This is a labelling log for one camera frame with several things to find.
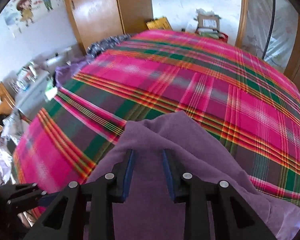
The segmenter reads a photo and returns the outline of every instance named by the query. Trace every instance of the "white wall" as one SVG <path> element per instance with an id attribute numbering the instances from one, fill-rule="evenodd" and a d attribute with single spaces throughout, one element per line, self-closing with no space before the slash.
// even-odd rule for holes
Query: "white wall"
<path id="1" fill-rule="evenodd" d="M 213 10 L 219 14 L 220 31 L 229 36 L 229 44 L 234 45 L 240 20 L 241 0 L 152 0 L 155 18 L 166 16 L 175 31 L 185 28 L 195 16 L 197 8 Z"/>
<path id="2" fill-rule="evenodd" d="M 0 81 L 11 71 L 18 70 L 32 58 L 56 49 L 76 44 L 65 5 L 49 12 L 13 37 L 3 14 L 0 15 Z"/>

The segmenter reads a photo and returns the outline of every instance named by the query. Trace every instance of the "purple cloth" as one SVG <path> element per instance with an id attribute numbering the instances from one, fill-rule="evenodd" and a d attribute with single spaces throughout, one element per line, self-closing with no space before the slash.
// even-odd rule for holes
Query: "purple cloth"
<path id="1" fill-rule="evenodd" d="M 174 150 L 186 170 L 200 179 L 228 181 L 278 239 L 292 239 L 300 229 L 299 207 L 258 192 L 217 139 L 184 112 L 177 112 L 151 121 L 129 121 L 117 145 L 87 181 L 110 172 L 128 149 L 138 153 L 129 197 L 124 204 L 113 205 L 116 240 L 183 239 L 185 205 L 169 198 L 162 166 L 165 148 Z"/>
<path id="2" fill-rule="evenodd" d="M 71 64 L 56 67 L 56 84 L 60 88 L 93 59 L 90 56 L 74 58 Z"/>

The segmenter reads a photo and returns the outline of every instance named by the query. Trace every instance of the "cardboard box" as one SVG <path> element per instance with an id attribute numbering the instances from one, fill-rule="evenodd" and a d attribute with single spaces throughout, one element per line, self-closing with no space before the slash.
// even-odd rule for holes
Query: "cardboard box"
<path id="1" fill-rule="evenodd" d="M 155 19 L 151 22 L 147 22 L 148 29 L 159 29 L 159 30 L 172 30 L 170 23 L 166 17 Z"/>
<path id="2" fill-rule="evenodd" d="M 209 28 L 220 31 L 219 16 L 198 14 L 198 22 L 198 28 Z"/>

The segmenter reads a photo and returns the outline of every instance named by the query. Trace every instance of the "wooden door frame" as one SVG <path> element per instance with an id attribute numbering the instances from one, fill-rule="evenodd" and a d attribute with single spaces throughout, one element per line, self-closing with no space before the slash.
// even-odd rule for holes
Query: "wooden door frame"
<path id="1" fill-rule="evenodd" d="M 235 41 L 235 46 L 241 48 L 242 39 L 246 30 L 247 17 L 248 17 L 248 3 L 249 0 L 241 0 L 241 12 L 240 12 L 240 20 L 238 27 L 237 39 Z"/>

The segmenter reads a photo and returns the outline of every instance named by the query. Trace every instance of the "metal pin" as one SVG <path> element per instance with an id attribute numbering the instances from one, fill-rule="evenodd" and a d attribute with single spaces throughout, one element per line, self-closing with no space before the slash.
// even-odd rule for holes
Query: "metal pin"
<path id="1" fill-rule="evenodd" d="M 78 185 L 78 183 L 76 181 L 71 181 L 69 183 L 69 188 L 75 188 Z"/>
<path id="2" fill-rule="evenodd" d="M 229 183 L 225 180 L 220 181 L 219 185 L 220 187 L 224 187 L 224 188 L 229 187 Z"/>
<path id="3" fill-rule="evenodd" d="M 114 174 L 113 174 L 113 173 L 107 173 L 107 174 L 105 175 L 105 178 L 106 178 L 106 179 L 113 179 L 113 178 L 114 178 Z"/>
<path id="4" fill-rule="evenodd" d="M 184 177 L 185 179 L 191 179 L 192 178 L 192 174 L 189 172 L 185 172 L 182 177 Z"/>

